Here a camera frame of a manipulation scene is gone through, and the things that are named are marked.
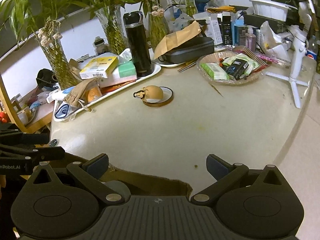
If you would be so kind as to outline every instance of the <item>green snack packet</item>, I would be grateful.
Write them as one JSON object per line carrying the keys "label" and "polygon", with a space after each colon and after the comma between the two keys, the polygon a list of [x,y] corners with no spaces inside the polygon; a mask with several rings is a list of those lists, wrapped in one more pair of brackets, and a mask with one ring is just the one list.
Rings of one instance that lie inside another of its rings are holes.
{"label": "green snack packet", "polygon": [[207,74],[217,80],[229,80],[229,75],[217,63],[201,63],[200,66],[207,72]]}

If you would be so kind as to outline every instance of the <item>black face mask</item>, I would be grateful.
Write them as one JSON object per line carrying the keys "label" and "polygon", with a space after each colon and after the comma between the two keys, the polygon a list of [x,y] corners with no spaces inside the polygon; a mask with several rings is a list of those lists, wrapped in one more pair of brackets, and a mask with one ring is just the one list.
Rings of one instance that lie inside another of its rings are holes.
{"label": "black face mask", "polygon": [[52,88],[52,86],[57,83],[57,78],[51,70],[43,68],[38,72],[36,81],[40,89],[43,87]]}

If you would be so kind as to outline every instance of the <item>plastic bowl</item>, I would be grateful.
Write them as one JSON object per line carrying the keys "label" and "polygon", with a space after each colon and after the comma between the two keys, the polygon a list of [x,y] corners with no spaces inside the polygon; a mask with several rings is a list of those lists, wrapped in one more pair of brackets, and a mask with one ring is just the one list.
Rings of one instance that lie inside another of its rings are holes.
{"label": "plastic bowl", "polygon": [[254,13],[260,16],[276,19],[285,22],[289,6],[267,0],[250,0]]}

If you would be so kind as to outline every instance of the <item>white tray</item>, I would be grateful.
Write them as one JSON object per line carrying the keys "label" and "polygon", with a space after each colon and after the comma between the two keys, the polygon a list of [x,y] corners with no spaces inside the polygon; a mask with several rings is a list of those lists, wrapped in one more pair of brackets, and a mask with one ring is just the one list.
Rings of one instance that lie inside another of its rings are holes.
{"label": "white tray", "polygon": [[176,66],[179,66],[183,63],[180,63],[180,64],[174,64],[174,63],[171,63],[171,62],[166,62],[166,61],[160,61],[159,59],[153,59],[153,50],[152,49],[149,49],[149,54],[150,54],[150,58],[151,58],[151,61],[155,64],[158,64],[160,65],[161,67],[176,67]]}
{"label": "white tray", "polygon": [[[139,79],[137,79],[135,82],[132,82],[132,83],[127,84],[127,85],[125,85],[125,86],[123,86],[123,87],[120,87],[120,88],[118,88],[118,89],[115,90],[115,91],[109,92],[109,93],[105,94],[104,96],[100,97],[99,99],[97,99],[96,101],[93,101],[93,102],[87,104],[86,106],[87,106],[87,107],[90,107],[90,106],[94,105],[95,103],[98,103],[99,101],[101,101],[101,100],[103,100],[103,99],[105,99],[105,98],[107,98],[107,97],[110,97],[111,95],[113,95],[113,94],[115,94],[115,93],[117,93],[117,92],[119,92],[119,91],[121,91],[121,90],[123,90],[123,89],[126,89],[127,87],[130,87],[130,86],[132,86],[132,85],[134,85],[134,84],[136,84],[136,83],[138,83],[138,82],[141,82],[141,81],[143,81],[143,80],[145,80],[145,79],[147,79],[147,78],[150,78],[150,77],[152,77],[152,76],[154,76],[155,74],[157,74],[157,73],[160,72],[160,70],[161,70],[161,66],[160,66],[160,65],[158,65],[158,64],[153,64],[153,67],[154,67],[154,70],[153,70],[153,72],[152,72],[150,75],[148,75],[148,76],[146,76],[146,77],[139,78]],[[66,118],[57,119],[57,118],[55,118],[55,113],[57,112],[57,110],[58,110],[58,108],[59,108],[60,102],[61,102],[61,101],[57,101],[57,100],[55,100],[55,102],[54,102],[54,108],[53,108],[53,116],[52,116],[52,118],[53,118],[53,120],[55,120],[56,122],[66,121],[66,120],[69,120],[71,117],[74,118],[74,117],[76,116],[76,114],[78,114],[79,112],[81,112],[81,111],[84,110],[83,108],[80,108],[80,109],[78,109],[77,111],[75,111],[74,113],[68,115]]]}

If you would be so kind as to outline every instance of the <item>table surface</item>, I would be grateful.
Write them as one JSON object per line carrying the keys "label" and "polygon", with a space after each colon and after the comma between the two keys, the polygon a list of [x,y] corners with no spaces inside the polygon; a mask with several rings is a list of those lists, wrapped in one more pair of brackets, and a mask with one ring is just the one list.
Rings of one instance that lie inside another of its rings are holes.
{"label": "table surface", "polygon": [[54,102],[51,104],[45,103],[37,109],[34,119],[26,125],[29,133],[34,133],[45,125],[49,124],[52,119]]}
{"label": "table surface", "polygon": [[[312,85],[316,62],[304,57],[299,80]],[[51,139],[67,152],[91,159],[107,153],[114,166],[148,175],[180,179],[193,194],[215,182],[205,167],[213,153],[252,169],[276,164],[290,147],[312,89],[299,86],[297,109],[288,82],[262,75],[242,86],[216,85],[196,67],[160,73],[83,111],[69,122],[52,121]],[[278,65],[267,71],[288,75]],[[145,106],[133,93],[147,85],[169,87],[171,103]]]}

